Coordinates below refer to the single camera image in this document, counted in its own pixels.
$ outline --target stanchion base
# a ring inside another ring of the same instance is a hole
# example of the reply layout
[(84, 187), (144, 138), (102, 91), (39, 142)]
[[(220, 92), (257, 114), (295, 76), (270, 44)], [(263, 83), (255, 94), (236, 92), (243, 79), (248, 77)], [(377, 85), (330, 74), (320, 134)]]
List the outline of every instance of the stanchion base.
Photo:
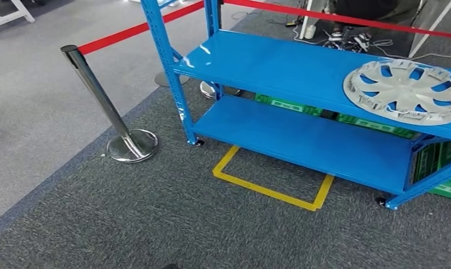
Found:
[[(189, 79), (190, 79), (189, 77), (186, 77), (186, 76), (183, 76), (183, 75), (179, 76), (179, 81), (180, 81), (181, 85), (186, 83), (186, 82), (188, 82)], [(168, 78), (166, 77), (166, 74), (164, 72), (161, 72), (161, 73), (157, 74), (154, 77), (154, 82), (156, 84), (158, 84), (159, 86), (169, 87), (169, 81), (168, 81)]]
[(155, 134), (150, 131), (133, 129), (129, 131), (133, 141), (141, 152), (140, 156), (136, 156), (125, 144), (121, 136), (113, 137), (106, 146), (108, 155), (121, 163), (138, 163), (149, 159), (157, 150), (158, 139)]
[[(211, 86), (209, 86), (209, 84), (207, 84), (205, 81), (201, 82), (200, 88), (203, 96), (209, 99), (215, 99), (215, 90)], [(224, 87), (225, 94), (238, 96), (242, 92), (243, 92), (242, 90), (237, 90), (228, 86)]]

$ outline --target black caster wheel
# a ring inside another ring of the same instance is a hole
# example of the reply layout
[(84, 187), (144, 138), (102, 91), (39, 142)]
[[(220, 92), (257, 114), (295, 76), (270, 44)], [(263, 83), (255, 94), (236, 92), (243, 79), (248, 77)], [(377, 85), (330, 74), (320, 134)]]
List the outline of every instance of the black caster wheel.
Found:
[(382, 197), (377, 197), (375, 201), (379, 204), (379, 206), (385, 207), (385, 203), (387, 202), (387, 199)]
[(200, 147), (200, 146), (204, 145), (204, 143), (205, 143), (204, 140), (197, 140), (196, 146)]

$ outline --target dark gray carpet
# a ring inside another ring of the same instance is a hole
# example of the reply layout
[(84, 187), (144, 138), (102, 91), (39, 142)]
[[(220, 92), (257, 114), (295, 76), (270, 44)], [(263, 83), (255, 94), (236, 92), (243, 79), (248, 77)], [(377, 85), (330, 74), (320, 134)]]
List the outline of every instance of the dark gray carpet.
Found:
[[(236, 30), (292, 36), (270, 18), (285, 17), (250, 15)], [(198, 117), (211, 101), (198, 81), (184, 89)], [(336, 179), (321, 210), (302, 210), (214, 178), (230, 145), (187, 145), (169, 90), (148, 99), (131, 126), (160, 137), (157, 155), (126, 165), (92, 154), (0, 235), (0, 268), (451, 268), (450, 199), (389, 211), (380, 192)], [(324, 177), (245, 150), (225, 171), (306, 200)]]

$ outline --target wheel cover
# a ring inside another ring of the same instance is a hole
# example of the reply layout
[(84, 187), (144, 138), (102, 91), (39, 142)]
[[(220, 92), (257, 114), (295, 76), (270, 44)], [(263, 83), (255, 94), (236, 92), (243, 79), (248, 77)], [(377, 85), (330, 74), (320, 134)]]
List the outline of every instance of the wheel cover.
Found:
[(369, 62), (344, 79), (344, 93), (358, 107), (415, 125), (451, 122), (451, 73), (409, 60)]

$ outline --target stanchion post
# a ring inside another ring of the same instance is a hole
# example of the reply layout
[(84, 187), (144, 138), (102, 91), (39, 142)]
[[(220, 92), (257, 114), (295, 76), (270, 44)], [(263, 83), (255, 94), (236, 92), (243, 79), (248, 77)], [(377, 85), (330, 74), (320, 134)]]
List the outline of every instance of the stanchion post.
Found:
[(137, 163), (151, 157), (157, 150), (156, 135), (142, 129), (128, 130), (78, 47), (67, 45), (61, 51), (118, 132), (106, 146), (110, 157), (122, 163)]

